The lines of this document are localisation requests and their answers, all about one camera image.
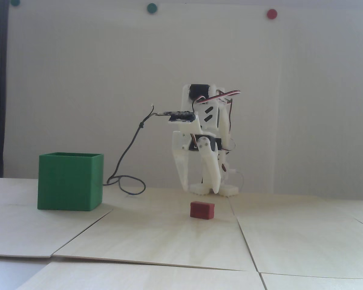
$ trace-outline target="red wire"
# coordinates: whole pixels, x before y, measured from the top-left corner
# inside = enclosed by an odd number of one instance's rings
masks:
[[[205,103],[205,102],[208,102],[208,101],[211,101],[215,98],[220,98],[220,97],[232,97],[233,95],[238,95],[241,91],[239,90],[235,90],[235,91],[230,91],[230,92],[227,92],[227,93],[223,93],[222,91],[220,91],[221,93],[219,93],[219,95],[215,95],[214,97],[211,97],[211,98],[205,98],[204,100],[202,101],[196,101],[197,104],[202,104],[202,103]]]

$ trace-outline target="green box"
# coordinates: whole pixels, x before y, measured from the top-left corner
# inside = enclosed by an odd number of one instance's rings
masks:
[[[103,154],[40,155],[38,209],[95,209],[102,202],[103,168]]]

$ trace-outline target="red block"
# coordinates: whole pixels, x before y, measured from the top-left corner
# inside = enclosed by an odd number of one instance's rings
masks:
[[[214,217],[214,203],[206,203],[201,201],[191,202],[190,217],[204,218],[210,220]]]

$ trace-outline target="wooden surface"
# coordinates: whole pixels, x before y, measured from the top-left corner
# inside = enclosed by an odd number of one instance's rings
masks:
[[[38,180],[0,178],[0,203],[36,206],[38,204]]]
[[[262,274],[266,290],[363,290],[363,279]]]
[[[211,220],[115,208],[54,255],[255,271],[232,214]]]
[[[139,192],[141,188],[129,188]],[[215,213],[233,214],[226,197],[210,194],[199,196],[184,192],[182,189],[147,188],[141,195],[128,195],[117,185],[104,186],[103,202],[129,210],[158,211],[168,213],[188,213],[192,201],[203,201],[215,204]]]
[[[54,211],[0,204],[0,256],[50,257],[110,211],[107,205],[93,211]]]
[[[363,224],[250,224],[238,218],[259,272],[363,278]]]
[[[52,262],[18,290],[264,290],[257,272]]]
[[[0,290],[16,289],[49,262],[49,259],[0,257]]]
[[[357,221],[338,207],[316,196],[300,195],[239,195],[230,198],[237,217],[250,224],[285,224],[287,222]]]
[[[325,202],[363,223],[363,200],[325,199]]]

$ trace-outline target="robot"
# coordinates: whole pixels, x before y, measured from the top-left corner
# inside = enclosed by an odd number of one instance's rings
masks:
[[[234,146],[231,143],[231,107],[233,95],[240,91],[224,93],[215,85],[191,84],[183,87],[181,111],[158,113],[171,116],[170,124],[179,130],[172,134],[172,154],[184,191],[197,195],[210,192],[222,196],[238,194],[238,188],[226,185],[231,170],[226,154]],[[199,152],[202,158],[203,179],[199,184],[188,185],[188,157],[190,152]]]

